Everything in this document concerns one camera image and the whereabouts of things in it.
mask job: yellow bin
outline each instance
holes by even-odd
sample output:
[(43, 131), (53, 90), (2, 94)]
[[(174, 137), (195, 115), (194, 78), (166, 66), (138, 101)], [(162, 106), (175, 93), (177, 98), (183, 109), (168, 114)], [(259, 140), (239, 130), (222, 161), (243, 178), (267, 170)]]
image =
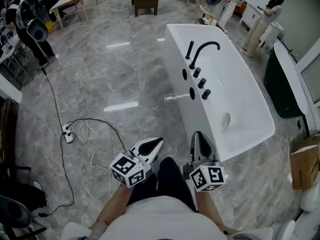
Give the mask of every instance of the yellow bin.
[(48, 21), (45, 24), (46, 28), (48, 29), (49, 34), (52, 34), (53, 32), (55, 32), (54, 30), (54, 25), (52, 24), (52, 21)]

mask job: round black hole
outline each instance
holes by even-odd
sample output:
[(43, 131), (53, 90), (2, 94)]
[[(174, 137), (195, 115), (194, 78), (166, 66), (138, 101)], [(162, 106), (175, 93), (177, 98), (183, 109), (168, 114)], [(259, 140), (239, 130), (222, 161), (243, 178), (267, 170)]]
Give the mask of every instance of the round black hole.
[(187, 71), (185, 69), (182, 70), (183, 79), (187, 80)]
[(191, 99), (194, 100), (194, 99), (195, 99), (195, 96), (196, 96), (196, 95), (195, 95), (195, 90), (191, 87), (191, 88), (190, 88), (190, 97), (191, 97)]

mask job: white t-shirt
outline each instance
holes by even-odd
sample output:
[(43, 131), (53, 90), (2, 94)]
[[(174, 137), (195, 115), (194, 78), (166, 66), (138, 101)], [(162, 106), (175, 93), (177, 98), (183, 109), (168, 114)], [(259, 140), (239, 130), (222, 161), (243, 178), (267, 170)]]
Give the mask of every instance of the white t-shirt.
[(272, 13), (272, 15), (267, 16), (265, 13), (263, 13), (261, 15), (261, 18), (264, 20), (264, 22), (267, 25), (270, 25), (272, 22), (274, 22), (280, 15), (281, 11), (282, 11), (282, 7), (281, 5), (276, 5), (275, 7), (273, 7), (271, 9), (271, 11), (274, 11), (274, 13)]
[(130, 205), (99, 240), (227, 240), (217, 225), (169, 196)]

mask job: power strip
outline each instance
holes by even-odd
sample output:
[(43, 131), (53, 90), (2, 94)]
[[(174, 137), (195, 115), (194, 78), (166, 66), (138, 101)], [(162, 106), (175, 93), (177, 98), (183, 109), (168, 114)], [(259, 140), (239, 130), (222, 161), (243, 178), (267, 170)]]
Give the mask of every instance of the power strip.
[(63, 130), (63, 136), (65, 138), (65, 141), (67, 143), (71, 143), (74, 139), (75, 139), (75, 135), (72, 134), (70, 128), (67, 129), (69, 125), (66, 123), (65, 125), (62, 126), (62, 130)]

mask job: white bathtub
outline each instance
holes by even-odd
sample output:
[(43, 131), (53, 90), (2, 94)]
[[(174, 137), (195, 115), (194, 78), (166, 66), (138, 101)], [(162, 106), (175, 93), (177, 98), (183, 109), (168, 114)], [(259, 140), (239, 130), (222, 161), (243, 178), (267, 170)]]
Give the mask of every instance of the white bathtub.
[[(190, 59), (185, 59), (190, 41), (194, 41), (193, 49)], [(195, 63), (201, 73), (195, 78), (195, 70), (189, 69), (189, 64), (198, 47), (208, 41), (218, 42), (220, 50), (215, 45), (202, 49)], [(192, 134), (201, 131), (215, 144), (218, 159), (225, 161), (275, 133), (274, 121), (255, 78), (219, 28), (168, 24), (162, 53), (189, 143)], [(186, 80), (183, 69), (187, 72)], [(198, 88), (201, 78), (207, 80), (203, 89)], [(190, 88), (195, 92), (194, 100)], [(204, 100), (201, 95), (206, 89), (211, 94)]]

